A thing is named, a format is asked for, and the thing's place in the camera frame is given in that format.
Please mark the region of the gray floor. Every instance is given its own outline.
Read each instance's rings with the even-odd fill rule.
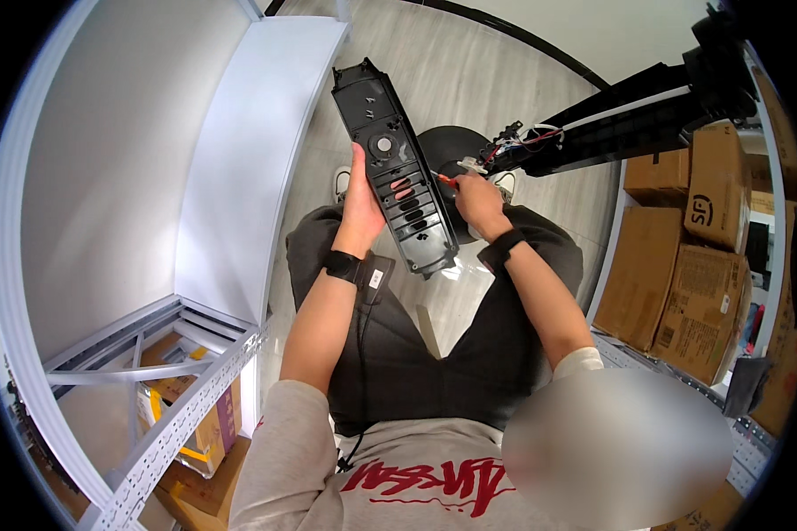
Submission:
[[[336,67],[368,56],[389,74],[416,132],[441,125],[469,127],[493,138],[505,125],[537,122],[596,92],[567,67],[511,37],[462,17],[398,0],[351,0],[353,34]],[[331,0],[287,0],[278,15],[334,16]],[[292,181],[269,302],[270,354],[263,358],[262,390],[277,380],[286,335],[295,317],[284,236],[312,209],[332,201],[332,174],[351,162],[350,140],[330,97],[322,91]],[[534,178],[518,175],[514,203],[530,207],[565,228],[584,254],[578,300],[586,310],[602,266],[614,216],[617,165],[597,165]],[[484,246],[462,246],[458,265],[422,282],[398,263],[390,287],[417,320],[428,309],[437,346],[447,355],[472,321],[492,281],[475,255]],[[386,231],[374,251],[398,258]]]

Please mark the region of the black cable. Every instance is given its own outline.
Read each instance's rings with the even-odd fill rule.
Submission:
[[[357,355],[360,357],[360,384],[362,389],[361,394],[361,408],[363,412],[363,422],[365,423],[367,419],[369,419],[369,405],[368,400],[366,399],[367,395],[367,385],[366,385],[366,356],[363,354],[363,345],[364,339],[366,336],[366,328],[369,326],[369,317],[372,314],[372,306],[369,306],[369,309],[366,311],[366,318],[363,319],[363,310],[359,310],[357,313]],[[346,473],[352,469],[351,466],[351,458],[354,456],[354,453],[357,452],[357,449],[360,447],[360,443],[363,441],[363,431],[360,432],[360,436],[357,438],[357,443],[354,444],[354,448],[348,454],[348,456],[342,457],[339,462],[337,462],[337,466],[339,466],[341,473]]]

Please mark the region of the white label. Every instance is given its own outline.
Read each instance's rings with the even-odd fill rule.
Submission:
[[[384,278],[384,272],[383,271],[379,271],[378,269],[376,269],[375,272],[372,273],[372,278],[369,281],[369,287],[374,289],[374,290],[377,290],[378,286],[381,285],[381,279],[382,278]]]

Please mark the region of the cardboard box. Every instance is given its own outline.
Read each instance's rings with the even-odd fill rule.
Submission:
[[[773,194],[774,183],[770,177],[770,157],[766,154],[747,154],[747,167],[750,168],[750,178],[754,192]]]
[[[782,167],[785,198],[797,201],[797,138],[794,136],[794,129],[791,127],[791,121],[779,102],[776,90],[774,90],[774,86],[767,79],[767,76],[756,67],[753,67],[753,76],[759,86],[762,101],[765,103],[767,114],[770,117],[771,128],[774,130],[777,155],[779,164]]]
[[[750,223],[751,177],[731,122],[693,134],[691,189],[685,228],[715,246],[744,254]]]
[[[644,207],[685,208],[691,180],[690,150],[629,159],[623,189]]]
[[[250,439],[237,437],[211,479],[203,478],[180,463],[171,463],[154,488],[156,498],[190,531],[226,531],[230,502],[250,446]]]
[[[593,325],[648,352],[673,279],[681,238],[676,208],[627,207]]]
[[[752,292],[746,257],[682,244],[650,355],[715,385],[732,362]]]
[[[767,345],[771,360],[769,377],[762,393],[762,403],[751,417],[775,437],[782,435],[785,422],[797,393],[797,329],[794,327],[794,306],[791,300],[791,229],[794,228],[797,203],[785,202],[785,272],[779,296],[774,332]]]
[[[670,523],[654,526],[652,531],[723,531],[744,503],[744,497],[728,482],[695,511]]]
[[[158,366],[168,363],[171,353],[178,348],[179,339],[180,335],[173,332],[163,337],[142,352],[140,365]],[[200,359],[206,352],[205,348],[200,347],[189,356]],[[137,386],[137,410],[139,423],[144,430],[148,431],[197,379],[198,377],[189,375],[140,381]],[[233,447],[236,434],[241,429],[240,379],[237,377],[198,424],[176,459],[204,477],[212,477],[224,455]]]
[[[750,209],[762,214],[774,215],[774,194],[767,192],[753,192],[750,195]]]

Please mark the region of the white sneaker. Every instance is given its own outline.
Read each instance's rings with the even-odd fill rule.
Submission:
[[[339,205],[345,200],[348,192],[348,180],[351,178],[351,168],[341,165],[334,172],[334,203]]]
[[[513,200],[513,190],[517,187],[517,176],[513,172],[502,172],[490,177],[490,182],[499,188],[505,204],[510,205]]]

